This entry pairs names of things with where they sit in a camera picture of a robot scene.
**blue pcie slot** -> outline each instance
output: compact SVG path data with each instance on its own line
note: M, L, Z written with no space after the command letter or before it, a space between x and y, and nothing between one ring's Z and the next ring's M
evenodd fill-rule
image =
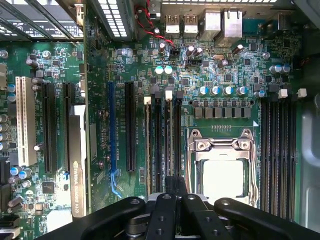
M119 175L117 169L117 144L116 144L116 87L112 81L108 82L108 98L109 98L109 126L110 126L110 162L111 162L111 190L119 198L121 195L117 192L116 177Z

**motherboard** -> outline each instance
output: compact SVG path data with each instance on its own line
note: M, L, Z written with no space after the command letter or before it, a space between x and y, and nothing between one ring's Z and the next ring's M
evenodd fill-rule
M1 212L16 236L147 200L166 176L298 219L300 34L266 39L265 20L244 19L229 47L109 42L86 11L84 43L0 44Z

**green circuit board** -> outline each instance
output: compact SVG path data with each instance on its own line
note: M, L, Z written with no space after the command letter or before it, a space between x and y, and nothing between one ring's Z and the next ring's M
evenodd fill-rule
M201 42L191 39L175 39L173 42L180 49L179 55L172 59L170 47L167 45L164 53L159 53L158 46L161 41L153 37L145 36L139 42L108 43L104 32L97 22L94 21L94 14L85 9L84 18L84 43L21 43L2 42L0 50L8 52L8 58L1 61L7 65L7 83L14 84L17 76L31 76L30 67L26 65L26 59L30 55L36 55L37 62L41 64L41 70L45 72L45 81L55 84L56 115L57 115L57 149L58 168L56 174L45 173L45 165L42 153L37 155L37 163L30 166L32 177L31 186L23 188L21 183L13 184L12 197L23 196L23 208L16 213L21 218L21 235L23 239L31 240L54 229L56 223L52 219L57 215L66 216L66 222L71 221L71 196L70 179L63 171L64 159L64 138L63 130L60 128L64 119L62 111L62 83L74 83L76 102L85 103L87 129L87 213L94 212L108 206L121 198L137 196L147 200L148 194L156 191L153 184L148 192L150 179L147 176L146 163L146 118L144 97L153 97L155 92L161 92L164 98L165 90L182 92L181 102L181 174L185 177L187 160L187 145L190 132L197 129L204 138L238 138L243 129L249 129L253 134L256 144L257 172L256 184L260 185L261 180L261 142L262 142L262 112L261 101L254 96L256 84L260 90L267 95L270 85L277 84L281 88L284 85L292 86L293 92L299 88L300 71L294 70L289 74L272 75L269 67L275 64L290 63L294 55L298 55L301 48L301 36L290 34L277 36L272 40L263 40L259 35L259 24L263 20L246 19L243 22L244 37L237 43L242 44L244 49L239 54L232 54L233 48L214 47L212 42ZM201 47L203 54L199 59L202 64L197 67L186 67L186 50L188 46ZM50 51L51 58L42 57L43 51ZM78 58L82 52L83 59ZM263 52L270 53L270 59L262 57ZM230 62L230 65L219 68L218 60L214 55L223 55ZM81 72L79 64L84 63L84 71ZM158 75L156 67L172 67L172 74ZM79 82L85 79L85 97L81 97ZM118 174L115 178L113 192L111 181L111 138L110 138L110 101L108 95L108 83L115 85L115 135L116 135L116 168ZM136 167L134 172L127 171L126 163L126 108L125 108L125 83L134 83L135 95L135 149ZM213 96L210 89L219 87L220 93ZM246 87L246 94L237 95L238 87ZM225 95L223 88L232 87L233 93ZM0 91L0 114L8 113L8 92ZM42 105L40 95L35 93L36 102L36 136L37 143L43 139L42 129ZM231 116L219 118L205 118L204 115L196 116L196 108L248 108L250 115L235 118ZM164 125L164 118L161 118L161 125ZM300 127L301 122L296 122L296 194L299 192L299 159L300 159ZM156 136L153 133L151 140L154 143ZM165 133L161 132L161 147L164 147ZM17 127L10 124L10 143L17 142ZM16 146L8 152L2 152L2 157L8 157L10 153L16 152ZM152 148L152 169L154 171L156 150ZM195 167L191 168L192 176ZM54 193L43 193L43 183L54 183ZM197 192L194 188L195 178L191 178L191 191ZM36 212L37 203L43 203L43 211ZM299 206L299 199L296 197L295 206Z

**white pci slot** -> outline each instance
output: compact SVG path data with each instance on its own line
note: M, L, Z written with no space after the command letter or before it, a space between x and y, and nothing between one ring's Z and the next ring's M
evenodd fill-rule
M19 166L37 162L35 92L29 77L15 77L17 148Z

